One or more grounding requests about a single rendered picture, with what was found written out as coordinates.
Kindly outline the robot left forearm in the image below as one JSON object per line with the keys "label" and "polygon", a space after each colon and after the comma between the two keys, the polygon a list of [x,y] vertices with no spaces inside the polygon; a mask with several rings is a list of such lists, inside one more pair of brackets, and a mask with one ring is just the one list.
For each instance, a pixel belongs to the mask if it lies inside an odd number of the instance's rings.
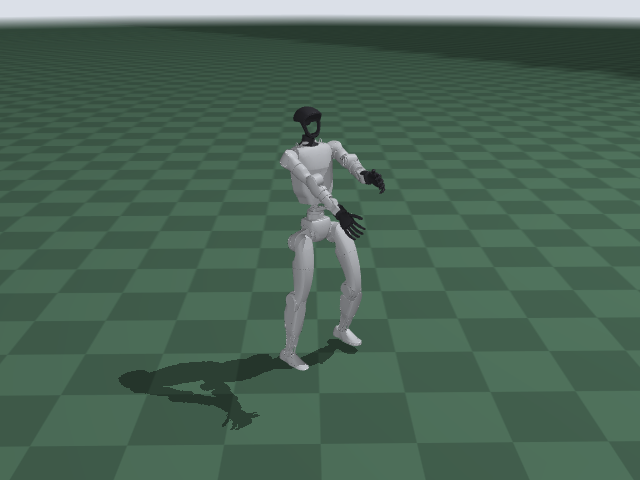
{"label": "robot left forearm", "polygon": [[359,162],[358,158],[357,160],[354,160],[352,162],[349,163],[348,165],[348,171],[362,184],[366,184],[365,180],[364,180],[364,176],[360,175],[360,173],[362,171],[366,171],[363,167],[362,164]]}

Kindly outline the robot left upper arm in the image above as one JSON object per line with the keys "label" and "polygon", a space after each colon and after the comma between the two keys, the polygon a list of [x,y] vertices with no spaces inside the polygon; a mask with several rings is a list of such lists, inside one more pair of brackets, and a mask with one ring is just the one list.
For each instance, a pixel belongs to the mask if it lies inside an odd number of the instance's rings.
{"label": "robot left upper arm", "polygon": [[327,144],[332,149],[332,159],[336,159],[342,167],[348,169],[349,163],[357,160],[357,156],[355,154],[348,154],[339,141],[333,140],[327,142]]}

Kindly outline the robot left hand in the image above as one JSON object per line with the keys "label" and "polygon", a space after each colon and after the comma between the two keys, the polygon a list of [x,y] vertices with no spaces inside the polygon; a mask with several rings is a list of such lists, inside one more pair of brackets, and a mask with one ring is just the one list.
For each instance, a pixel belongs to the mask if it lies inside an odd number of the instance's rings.
{"label": "robot left hand", "polygon": [[373,184],[374,186],[378,187],[379,190],[381,190],[379,193],[383,193],[385,191],[385,184],[383,183],[383,179],[381,178],[381,174],[378,174],[377,172],[375,172],[376,170],[373,169],[372,171],[362,171],[360,173],[360,175],[364,176],[364,180],[365,183],[370,185]]}

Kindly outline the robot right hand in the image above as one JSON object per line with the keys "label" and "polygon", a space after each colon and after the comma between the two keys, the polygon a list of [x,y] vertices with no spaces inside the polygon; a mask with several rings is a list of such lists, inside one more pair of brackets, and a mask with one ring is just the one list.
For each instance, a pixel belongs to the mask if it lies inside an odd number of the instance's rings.
{"label": "robot right hand", "polygon": [[[364,233],[363,233],[363,232],[360,232],[358,229],[356,229],[356,227],[355,227],[355,226],[357,226],[357,227],[359,227],[359,228],[361,228],[361,229],[363,229],[363,230],[366,230],[366,228],[362,227],[362,226],[361,226],[361,225],[359,225],[357,222],[355,222],[355,221],[354,221],[354,219],[353,219],[352,217],[354,217],[354,218],[358,218],[359,220],[363,220],[363,218],[362,218],[362,217],[360,217],[360,216],[358,216],[358,215],[355,215],[355,214],[350,214],[350,213],[349,213],[349,212],[347,212],[347,211],[345,210],[345,208],[344,208],[342,205],[340,205],[340,204],[338,204],[338,207],[340,208],[340,210],[336,213],[336,215],[335,215],[334,217],[335,217],[337,220],[339,220],[341,228],[344,230],[344,232],[346,233],[346,235],[347,235],[349,238],[351,238],[352,240],[356,240],[356,238],[352,237],[352,236],[350,235],[350,233],[351,233],[352,235],[354,235],[355,237],[360,238],[360,236],[359,236],[359,235],[357,235],[355,232],[353,232],[353,230],[354,230],[354,231],[356,231],[357,233],[361,234],[361,235],[363,235]],[[354,224],[355,226],[354,226],[353,224]],[[353,230],[352,230],[350,227],[351,227]],[[347,229],[348,229],[348,230],[347,230]],[[349,231],[350,233],[349,233],[348,231]]]}

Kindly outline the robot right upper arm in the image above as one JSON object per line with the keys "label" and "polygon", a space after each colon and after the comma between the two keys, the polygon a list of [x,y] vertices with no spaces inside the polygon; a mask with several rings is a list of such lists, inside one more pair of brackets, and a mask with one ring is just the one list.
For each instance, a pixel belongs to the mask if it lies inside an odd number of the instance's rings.
{"label": "robot right upper arm", "polygon": [[[297,153],[293,149],[287,149],[280,159],[280,165],[288,169],[294,176],[302,181],[306,186],[307,177],[313,177],[318,186],[323,185],[323,176],[319,173],[311,175],[308,169],[299,161]],[[307,186],[308,187],[308,186]]]}

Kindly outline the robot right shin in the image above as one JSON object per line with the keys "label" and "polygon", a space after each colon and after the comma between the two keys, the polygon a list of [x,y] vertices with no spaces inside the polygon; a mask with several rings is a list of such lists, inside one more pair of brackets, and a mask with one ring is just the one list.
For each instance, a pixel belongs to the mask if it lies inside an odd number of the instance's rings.
{"label": "robot right shin", "polygon": [[[295,353],[299,335],[303,328],[306,302],[301,302],[299,308],[296,305],[294,294],[290,293],[286,296],[286,307],[284,311],[284,322],[286,328],[286,350],[285,353],[289,357]],[[295,348],[294,348],[295,347]],[[294,352],[293,352],[294,349]],[[290,351],[290,352],[289,352]]]}

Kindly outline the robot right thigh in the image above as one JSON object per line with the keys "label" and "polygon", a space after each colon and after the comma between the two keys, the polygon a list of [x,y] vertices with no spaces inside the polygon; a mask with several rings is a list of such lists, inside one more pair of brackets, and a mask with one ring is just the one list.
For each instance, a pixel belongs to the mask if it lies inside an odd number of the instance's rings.
{"label": "robot right thigh", "polygon": [[307,302],[314,273],[314,249],[309,229],[303,228],[292,234],[288,238],[288,247],[295,252],[295,260],[292,261],[294,291],[290,293],[294,294],[299,308],[301,302]]}

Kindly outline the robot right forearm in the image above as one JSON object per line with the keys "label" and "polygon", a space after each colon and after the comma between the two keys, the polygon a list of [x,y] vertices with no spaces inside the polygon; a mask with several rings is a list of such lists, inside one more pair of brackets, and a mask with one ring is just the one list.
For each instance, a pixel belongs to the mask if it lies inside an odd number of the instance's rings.
{"label": "robot right forearm", "polygon": [[325,186],[318,186],[313,177],[307,177],[306,184],[310,192],[318,198],[325,208],[329,210],[334,216],[340,210],[338,207],[338,201],[332,197],[328,189]]}

